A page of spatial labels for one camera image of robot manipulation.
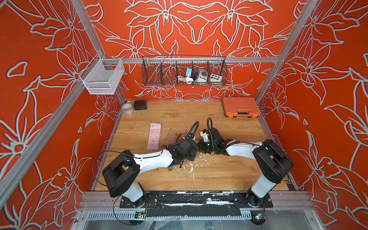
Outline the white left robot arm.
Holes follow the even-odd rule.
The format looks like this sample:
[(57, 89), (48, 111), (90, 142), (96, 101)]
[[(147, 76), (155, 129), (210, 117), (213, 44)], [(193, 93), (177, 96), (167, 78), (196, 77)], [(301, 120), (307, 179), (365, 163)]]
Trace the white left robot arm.
[(194, 161), (197, 151), (197, 144), (191, 138), (149, 154), (132, 154), (125, 150), (102, 171), (108, 192), (111, 197), (124, 196), (136, 202), (145, 196), (142, 187), (134, 182), (138, 175), (181, 165), (186, 160)]

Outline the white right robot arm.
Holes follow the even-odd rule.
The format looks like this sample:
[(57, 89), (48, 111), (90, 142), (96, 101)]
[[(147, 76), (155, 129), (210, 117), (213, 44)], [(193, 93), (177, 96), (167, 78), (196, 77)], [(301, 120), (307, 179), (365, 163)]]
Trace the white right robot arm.
[(200, 132), (199, 150), (216, 155), (239, 156), (255, 160), (262, 172), (248, 189), (246, 201), (256, 208), (264, 203), (266, 195), (294, 168), (294, 162), (273, 140), (249, 143), (224, 139), (216, 128)]

